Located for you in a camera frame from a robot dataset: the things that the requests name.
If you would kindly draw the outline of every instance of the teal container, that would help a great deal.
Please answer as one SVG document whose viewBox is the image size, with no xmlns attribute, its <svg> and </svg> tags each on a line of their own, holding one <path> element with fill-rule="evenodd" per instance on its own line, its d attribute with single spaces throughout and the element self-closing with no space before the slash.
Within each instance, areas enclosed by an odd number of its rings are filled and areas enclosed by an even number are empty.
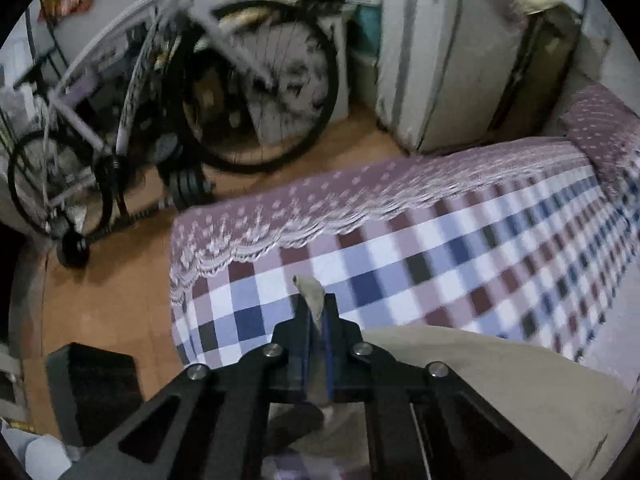
<svg viewBox="0 0 640 480">
<path fill-rule="evenodd" d="M 382 0 L 347 0 L 355 6 L 348 30 L 348 45 L 364 56 L 380 54 L 382 38 Z"/>
</svg>

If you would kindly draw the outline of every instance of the bicycle seat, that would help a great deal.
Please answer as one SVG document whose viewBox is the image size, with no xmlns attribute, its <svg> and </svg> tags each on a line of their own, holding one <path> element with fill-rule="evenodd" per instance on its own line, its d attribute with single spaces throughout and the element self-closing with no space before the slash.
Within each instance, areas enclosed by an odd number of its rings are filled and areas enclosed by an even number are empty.
<svg viewBox="0 0 640 480">
<path fill-rule="evenodd" d="M 49 60 L 49 57 L 54 50 L 54 48 L 50 48 L 45 53 L 40 54 L 26 72 L 14 83 L 14 90 L 19 90 L 25 83 L 28 83 L 29 85 L 34 83 L 37 85 L 42 84 L 44 82 L 42 78 L 42 67 Z"/>
</svg>

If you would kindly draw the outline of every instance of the bicycle tire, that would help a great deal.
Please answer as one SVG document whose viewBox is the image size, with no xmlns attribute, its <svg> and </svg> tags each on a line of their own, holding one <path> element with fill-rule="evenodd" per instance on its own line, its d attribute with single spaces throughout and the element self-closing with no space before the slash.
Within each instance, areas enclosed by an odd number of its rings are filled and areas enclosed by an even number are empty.
<svg viewBox="0 0 640 480">
<path fill-rule="evenodd" d="M 182 106 L 182 96 L 184 95 L 183 74 L 185 69 L 185 60 L 190 56 L 196 45 L 196 42 L 202 37 L 202 30 L 199 27 L 191 27 L 188 29 L 180 40 L 180 44 L 172 57 L 171 62 L 166 70 L 162 93 L 165 102 L 167 117 L 173 125 L 178 137 L 182 143 L 194 153 L 204 163 L 218 170 L 228 171 L 230 173 L 252 174 L 252 173 L 269 173 L 275 171 L 282 166 L 293 162 L 300 156 L 308 152 L 316 143 L 318 137 L 326 128 L 332 113 L 334 112 L 335 102 L 338 96 L 338 65 L 337 55 L 334 44 L 329 40 L 318 22 L 307 12 L 299 7 L 291 6 L 274 0 L 241 0 L 217 9 L 212 10 L 212 14 L 217 19 L 247 9 L 268 8 L 270 10 L 279 11 L 283 15 L 286 14 L 288 19 L 295 18 L 296 22 L 303 22 L 313 32 L 315 39 L 318 40 L 318 46 L 326 54 L 328 89 L 322 111 L 320 112 L 314 126 L 308 131 L 300 142 L 294 145 L 289 151 L 277 156 L 267 162 L 258 164 L 243 164 L 231 162 L 215 152 L 211 152 L 204 146 L 194 135 L 190 124 L 185 117 L 184 108 Z"/>
<path fill-rule="evenodd" d="M 21 152 L 28 144 L 30 144 L 34 140 L 37 140 L 38 138 L 42 138 L 43 136 L 43 130 L 36 130 L 35 132 L 26 134 L 15 145 L 14 149 L 11 152 L 11 155 L 9 156 L 9 164 L 7 167 L 7 183 L 9 187 L 9 194 L 11 195 L 11 200 L 12 202 L 14 202 L 14 206 L 22 219 L 27 222 L 27 224 L 29 224 L 31 228 L 33 228 L 37 233 L 46 236 L 47 238 L 57 240 L 60 237 L 52 236 L 51 233 L 48 233 L 45 229 L 43 229 L 42 225 L 34 221 L 29 213 L 27 213 L 27 211 L 22 206 L 22 202 L 20 201 L 20 197 L 18 196 L 17 188 L 15 186 L 15 172 L 19 171 L 17 169 L 17 165 Z M 62 135 L 57 131 L 49 132 L 49 138 L 55 140 L 59 144 L 66 145 L 66 147 L 70 148 L 74 152 L 78 160 L 82 161 L 83 164 L 87 164 L 88 166 L 91 165 L 91 149 L 87 149 L 86 146 L 83 146 L 82 143 L 77 139 L 74 139 L 71 136 Z M 97 226 L 92 229 L 90 233 L 87 233 L 87 235 L 93 234 L 97 230 L 107 226 L 111 221 L 111 214 L 113 213 L 113 197 L 111 195 L 111 191 L 104 183 L 98 182 L 97 185 L 98 191 L 100 192 L 100 199 L 102 200 L 102 214 Z"/>
</svg>

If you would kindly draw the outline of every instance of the white bicycle frame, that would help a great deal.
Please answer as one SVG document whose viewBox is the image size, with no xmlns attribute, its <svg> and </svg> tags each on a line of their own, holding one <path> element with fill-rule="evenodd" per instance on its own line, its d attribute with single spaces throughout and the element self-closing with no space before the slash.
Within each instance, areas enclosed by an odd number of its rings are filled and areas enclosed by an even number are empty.
<svg viewBox="0 0 640 480">
<path fill-rule="evenodd" d="M 76 114 L 74 107 L 97 89 L 98 78 L 96 74 L 91 70 L 85 70 L 88 68 L 91 56 L 129 28 L 146 22 L 153 8 L 156 9 L 156 15 L 152 20 L 149 32 L 136 60 L 124 106 L 122 107 L 116 136 L 115 153 L 117 155 L 126 155 L 127 153 L 133 120 L 138 110 L 142 90 L 153 67 L 153 54 L 156 46 L 158 46 L 164 30 L 180 12 L 186 13 L 190 20 L 203 28 L 211 46 L 235 66 L 240 73 L 255 77 L 261 80 L 267 88 L 272 88 L 274 83 L 270 71 L 259 64 L 256 61 L 257 57 L 251 52 L 240 45 L 232 43 L 231 35 L 235 31 L 233 23 L 222 27 L 209 10 L 199 9 L 193 3 L 194 0 L 139 0 L 124 10 L 82 50 L 49 95 L 50 104 L 43 140 L 43 163 L 47 159 L 49 130 L 54 124 L 57 115 L 63 117 L 97 153 L 100 155 L 113 153 L 113 150 L 105 144 L 98 134 Z M 69 86 L 74 76 L 81 70 L 85 70 L 84 74 Z M 64 201 L 70 196 L 95 184 L 93 172 L 82 170 L 71 187 L 49 200 L 46 177 L 47 172 L 43 171 L 43 199 L 44 205 L 49 209 L 63 205 Z"/>
</svg>

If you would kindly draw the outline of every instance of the bicycle wheel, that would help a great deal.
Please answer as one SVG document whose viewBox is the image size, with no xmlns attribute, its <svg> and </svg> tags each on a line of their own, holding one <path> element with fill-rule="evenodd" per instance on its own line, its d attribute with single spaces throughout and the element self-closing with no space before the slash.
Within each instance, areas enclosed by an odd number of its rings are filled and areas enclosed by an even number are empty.
<svg viewBox="0 0 640 480">
<path fill-rule="evenodd" d="M 315 19 L 287 4 L 248 0 L 213 14 L 225 26 L 237 20 L 232 44 L 255 54 L 275 88 L 239 75 L 192 25 L 167 67 L 168 117 L 183 143 L 210 166 L 233 173 L 277 170 L 311 148 L 334 111 L 335 47 Z"/>
<path fill-rule="evenodd" d="M 49 133 L 46 156 L 44 148 L 44 132 L 31 132 L 15 145 L 9 157 L 9 192 L 20 216 L 34 230 L 53 239 L 61 238 L 70 224 L 85 236 L 106 226 L 111 220 L 113 200 L 104 184 L 78 189 L 55 207 L 44 203 L 43 171 L 51 200 L 90 178 L 92 150 L 81 141 L 56 131 Z M 17 181 L 24 184 L 20 191 Z"/>
</svg>

